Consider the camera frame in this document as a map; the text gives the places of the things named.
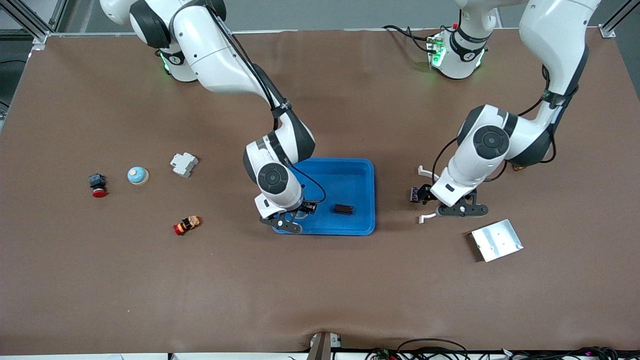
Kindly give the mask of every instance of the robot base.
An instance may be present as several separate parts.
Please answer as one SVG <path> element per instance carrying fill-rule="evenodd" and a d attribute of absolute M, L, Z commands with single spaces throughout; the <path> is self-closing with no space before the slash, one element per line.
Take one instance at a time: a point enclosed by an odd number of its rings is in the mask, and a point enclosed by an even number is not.
<path fill-rule="evenodd" d="M 376 201 L 374 169 L 369 160 L 310 158 L 297 163 L 296 167 L 316 180 L 326 191 L 326 200 L 317 205 L 314 214 L 293 220 L 300 225 L 300 234 L 363 236 L 373 232 L 376 227 Z M 317 185 L 294 169 L 291 171 L 304 186 L 305 200 L 322 199 L 322 190 Z M 353 214 L 334 213 L 335 204 L 353 206 Z M 274 230 L 289 234 L 287 231 Z"/>
<path fill-rule="evenodd" d="M 428 54 L 429 66 L 449 79 L 467 78 L 480 66 L 484 50 L 473 61 L 462 61 L 460 56 L 449 48 L 449 37 L 451 36 L 452 33 L 444 30 L 428 38 L 427 49 L 436 52 Z"/>

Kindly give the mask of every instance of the table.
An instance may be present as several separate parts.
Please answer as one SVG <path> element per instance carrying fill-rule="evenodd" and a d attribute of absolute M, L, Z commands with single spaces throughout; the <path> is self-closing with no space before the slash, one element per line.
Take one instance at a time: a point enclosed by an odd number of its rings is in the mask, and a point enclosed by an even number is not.
<path fill-rule="evenodd" d="M 271 126 L 257 96 L 176 82 L 137 38 L 50 38 L 0 137 L 2 354 L 293 351 L 318 331 L 345 347 L 638 347 L 640 103 L 613 41 L 588 31 L 554 162 L 482 185 L 483 218 L 417 225 L 430 208 L 408 202 L 416 168 L 468 111 L 539 97 L 540 63 L 517 31 L 496 31 L 463 81 L 431 72 L 397 33 L 239 38 L 311 128 L 314 156 L 374 163 L 375 232 L 283 236 L 259 223 L 241 161 Z M 200 158 L 189 179 L 169 166 L 185 151 Z M 150 172 L 143 186 L 126 180 L 135 165 Z M 88 187 L 96 172 L 103 199 Z M 190 215 L 203 224 L 174 235 Z M 478 261 L 464 235 L 505 218 L 524 250 Z"/>

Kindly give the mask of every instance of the blue tray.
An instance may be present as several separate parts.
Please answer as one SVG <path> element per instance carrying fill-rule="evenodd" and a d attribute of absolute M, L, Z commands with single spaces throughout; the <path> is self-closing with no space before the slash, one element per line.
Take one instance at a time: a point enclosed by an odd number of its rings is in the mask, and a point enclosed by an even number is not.
<path fill-rule="evenodd" d="M 326 200 L 316 213 L 296 222 L 306 235 L 369 235 L 376 227 L 376 192 L 373 164 L 367 159 L 310 158 L 295 165 L 313 177 L 326 190 Z M 322 199 L 322 190 L 295 169 L 291 169 L 300 184 L 304 184 L 307 200 Z M 353 206 L 353 215 L 336 214 L 334 204 Z M 280 234 L 286 231 L 274 230 Z"/>

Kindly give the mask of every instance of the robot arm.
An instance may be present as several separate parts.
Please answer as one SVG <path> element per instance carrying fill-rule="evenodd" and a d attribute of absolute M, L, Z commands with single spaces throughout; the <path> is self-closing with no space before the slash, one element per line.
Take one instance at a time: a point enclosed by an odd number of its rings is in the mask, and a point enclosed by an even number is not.
<path fill-rule="evenodd" d="M 224 23 L 222 0 L 184 4 L 182 0 L 100 0 L 100 4 L 114 21 L 124 19 L 126 10 L 136 34 L 161 50 L 176 79 L 197 79 L 212 92 L 257 94 L 272 105 L 273 118 L 282 125 L 247 145 L 243 156 L 247 174 L 262 192 L 255 199 L 261 221 L 273 225 L 275 215 L 315 211 L 317 202 L 304 201 L 302 187 L 289 169 L 311 157 L 314 137 L 267 74 L 238 52 Z M 275 226 L 301 231 L 292 220 Z"/>
<path fill-rule="evenodd" d="M 453 206 L 489 176 L 502 160 L 517 166 L 546 155 L 564 109 L 577 91 L 588 57 L 584 37 L 598 0 L 530 0 L 520 37 L 548 70 L 548 88 L 535 119 L 484 105 L 473 109 L 458 131 L 458 150 L 431 187 Z"/>
<path fill-rule="evenodd" d="M 255 199 L 261 217 L 315 210 L 303 201 L 302 187 L 289 167 L 311 157 L 316 143 L 289 101 L 258 65 L 245 63 L 232 46 L 224 22 L 207 7 L 179 10 L 172 25 L 173 34 L 202 86 L 225 94 L 257 94 L 265 101 L 269 96 L 273 101 L 273 115 L 282 126 L 248 144 L 243 156 L 247 174 L 262 192 Z"/>

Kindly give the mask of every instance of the silver metal bracket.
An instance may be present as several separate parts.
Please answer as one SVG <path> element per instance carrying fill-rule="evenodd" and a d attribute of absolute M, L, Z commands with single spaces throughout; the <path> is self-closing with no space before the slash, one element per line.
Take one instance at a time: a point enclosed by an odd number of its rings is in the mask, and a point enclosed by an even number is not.
<path fill-rule="evenodd" d="M 602 24 L 598 24 L 598 29 L 600 30 L 600 34 L 602 35 L 602 38 L 616 37 L 616 32 L 613 31 L 613 29 L 611 29 L 610 31 L 607 31 Z"/>
<path fill-rule="evenodd" d="M 486 262 L 523 249 L 508 219 L 472 231 L 471 237 Z"/>

